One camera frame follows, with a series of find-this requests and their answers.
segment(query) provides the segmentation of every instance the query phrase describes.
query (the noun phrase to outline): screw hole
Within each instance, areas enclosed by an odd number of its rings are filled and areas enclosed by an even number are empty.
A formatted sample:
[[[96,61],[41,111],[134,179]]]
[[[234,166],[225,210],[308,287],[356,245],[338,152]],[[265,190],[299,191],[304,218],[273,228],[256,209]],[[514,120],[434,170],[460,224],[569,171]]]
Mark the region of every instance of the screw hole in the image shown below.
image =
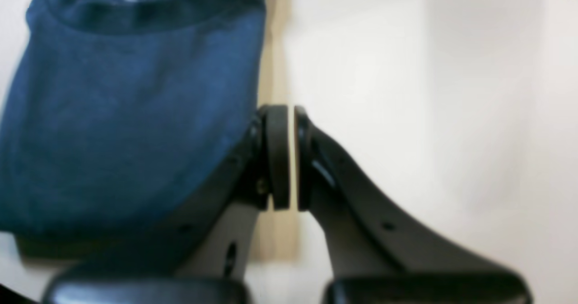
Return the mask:
[[[192,230],[191,224],[182,224],[179,226],[179,233],[181,233],[181,234],[188,233],[188,232],[190,232],[190,230]]]
[[[393,232],[394,230],[396,230],[396,226],[390,222],[383,222],[382,227],[384,230],[387,230],[388,232]]]
[[[235,262],[237,261],[237,244],[235,242],[229,245],[227,256],[225,256],[225,277],[230,277],[235,269]]]

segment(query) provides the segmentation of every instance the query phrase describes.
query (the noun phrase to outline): folded shirt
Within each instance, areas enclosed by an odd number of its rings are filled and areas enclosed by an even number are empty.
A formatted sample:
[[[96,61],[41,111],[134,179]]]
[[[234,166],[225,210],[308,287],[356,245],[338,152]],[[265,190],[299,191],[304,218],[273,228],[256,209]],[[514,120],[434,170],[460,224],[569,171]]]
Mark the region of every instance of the folded shirt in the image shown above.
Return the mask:
[[[137,232],[256,110],[264,0],[33,0],[0,127],[0,230]]]

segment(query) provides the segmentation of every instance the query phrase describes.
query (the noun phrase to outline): blue fabric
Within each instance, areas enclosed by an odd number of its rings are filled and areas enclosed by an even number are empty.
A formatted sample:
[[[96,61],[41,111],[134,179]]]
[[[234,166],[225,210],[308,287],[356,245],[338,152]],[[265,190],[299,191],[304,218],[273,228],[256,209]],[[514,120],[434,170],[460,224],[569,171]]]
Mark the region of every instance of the blue fabric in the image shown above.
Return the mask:
[[[264,0],[33,0],[0,230],[122,236],[175,209],[248,127],[264,21]]]

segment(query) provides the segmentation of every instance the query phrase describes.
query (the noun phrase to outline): shirt neckline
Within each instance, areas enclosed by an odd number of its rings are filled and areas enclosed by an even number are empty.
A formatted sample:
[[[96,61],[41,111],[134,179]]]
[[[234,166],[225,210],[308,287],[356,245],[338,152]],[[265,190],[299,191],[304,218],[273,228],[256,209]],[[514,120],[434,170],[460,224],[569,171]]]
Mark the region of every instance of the shirt neckline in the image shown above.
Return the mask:
[[[157,0],[113,5],[87,0],[47,0],[62,22],[101,34],[138,34],[203,22],[239,0]]]

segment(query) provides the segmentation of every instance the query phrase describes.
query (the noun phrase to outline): white table surface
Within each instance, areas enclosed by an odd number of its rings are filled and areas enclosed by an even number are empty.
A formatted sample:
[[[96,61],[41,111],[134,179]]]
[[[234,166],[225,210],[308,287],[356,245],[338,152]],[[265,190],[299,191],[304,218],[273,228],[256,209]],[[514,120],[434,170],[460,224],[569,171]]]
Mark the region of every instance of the white table surface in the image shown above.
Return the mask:
[[[0,88],[29,0],[0,0]],[[268,0],[260,101],[301,104],[388,195],[520,271],[538,304],[578,298],[578,0]],[[60,265],[0,234],[0,283],[39,298]],[[259,304],[317,304],[321,229],[264,214],[246,281]]]

